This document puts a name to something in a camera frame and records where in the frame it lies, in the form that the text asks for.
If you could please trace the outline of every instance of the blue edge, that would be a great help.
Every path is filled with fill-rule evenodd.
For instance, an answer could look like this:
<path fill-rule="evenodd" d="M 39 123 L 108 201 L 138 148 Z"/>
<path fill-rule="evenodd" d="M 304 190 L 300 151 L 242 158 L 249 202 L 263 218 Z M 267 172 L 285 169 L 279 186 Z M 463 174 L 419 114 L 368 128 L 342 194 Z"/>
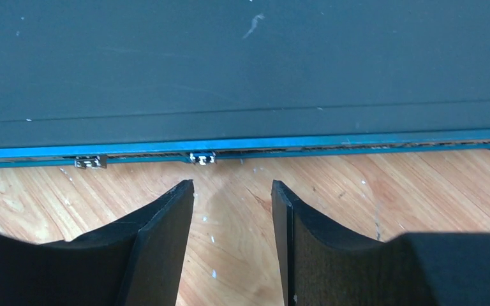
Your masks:
<path fill-rule="evenodd" d="M 108 159 L 112 163 L 140 163 L 155 161 L 183 161 L 190 163 L 190 152 L 217 152 L 232 150 L 307 148 L 282 152 L 229 152 L 217 159 L 249 159 L 265 157 L 328 156 L 349 154 L 377 154 L 394 152 L 423 152 L 432 150 L 489 149 L 490 143 L 433 145 L 430 147 L 386 147 L 400 143 L 449 143 L 490 140 L 490 129 L 473 131 L 439 131 L 420 133 L 386 133 L 341 136 L 302 136 L 279 138 L 244 138 L 227 140 L 198 140 L 182 142 L 124 143 L 108 145 L 72 145 L 60 147 L 27 147 L 0 149 L 0 168 L 29 166 L 74 165 L 74 159 L 36 160 L 48 157 L 98 156 L 110 154 L 166 154 L 185 153 L 181 156 L 123 157 Z M 338 147 L 322 149 L 320 147 Z"/>

